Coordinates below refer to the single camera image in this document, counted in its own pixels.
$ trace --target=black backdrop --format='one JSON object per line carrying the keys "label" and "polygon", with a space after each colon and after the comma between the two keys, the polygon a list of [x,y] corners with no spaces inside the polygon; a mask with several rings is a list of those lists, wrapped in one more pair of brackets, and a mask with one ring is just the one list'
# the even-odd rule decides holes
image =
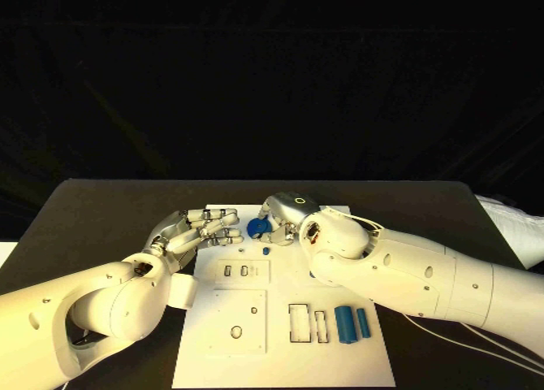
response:
{"label": "black backdrop", "polygon": [[544,214],[533,28],[42,4],[0,6],[0,238],[70,177],[460,180]]}

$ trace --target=oval hole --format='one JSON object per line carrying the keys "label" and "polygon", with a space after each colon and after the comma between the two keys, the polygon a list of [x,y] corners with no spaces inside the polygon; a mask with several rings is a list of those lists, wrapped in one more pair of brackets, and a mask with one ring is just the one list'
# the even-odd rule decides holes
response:
{"label": "oval hole", "polygon": [[31,328],[36,330],[39,328],[39,319],[35,313],[28,314],[28,323],[31,324]]}
{"label": "oval hole", "polygon": [[232,337],[232,339],[240,338],[240,336],[241,336],[241,328],[240,327],[232,327],[229,329],[229,336]]}

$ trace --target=black table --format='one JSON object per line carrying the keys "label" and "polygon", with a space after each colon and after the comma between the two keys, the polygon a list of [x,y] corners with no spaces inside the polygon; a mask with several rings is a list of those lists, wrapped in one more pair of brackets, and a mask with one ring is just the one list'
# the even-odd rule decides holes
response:
{"label": "black table", "polygon": [[[319,204],[349,205],[352,214],[386,228],[522,268],[461,183],[67,180],[0,270],[0,295],[139,252],[155,224],[173,210],[208,203],[261,204],[286,190],[306,193]],[[192,273],[192,265],[185,272]],[[544,388],[536,374],[440,340],[382,306],[376,310],[398,388]],[[169,389],[183,314],[168,307],[152,334],[75,378],[67,390]],[[417,321],[457,341],[504,354],[458,324]]]}

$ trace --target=white cloth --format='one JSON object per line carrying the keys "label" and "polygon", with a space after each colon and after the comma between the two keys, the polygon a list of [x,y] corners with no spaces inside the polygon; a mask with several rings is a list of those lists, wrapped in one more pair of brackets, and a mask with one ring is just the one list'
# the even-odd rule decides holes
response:
{"label": "white cloth", "polygon": [[494,199],[476,198],[522,265],[532,267],[544,260],[544,217],[528,215]]}

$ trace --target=small blue part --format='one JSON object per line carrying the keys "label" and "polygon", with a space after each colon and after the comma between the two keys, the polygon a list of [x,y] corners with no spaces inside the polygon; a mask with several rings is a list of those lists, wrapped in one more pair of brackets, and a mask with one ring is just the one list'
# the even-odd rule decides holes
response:
{"label": "small blue part", "polygon": [[271,224],[267,221],[267,217],[264,219],[254,218],[247,223],[247,235],[252,238],[255,234],[270,233],[271,232]]}
{"label": "small blue part", "polygon": [[352,320],[352,311],[349,306],[337,306],[333,309],[335,323],[337,326],[339,342],[350,344],[356,342],[355,322]]}
{"label": "small blue part", "polygon": [[371,337],[371,331],[368,330],[365,309],[356,309],[356,319],[359,320],[362,338],[368,339]]}

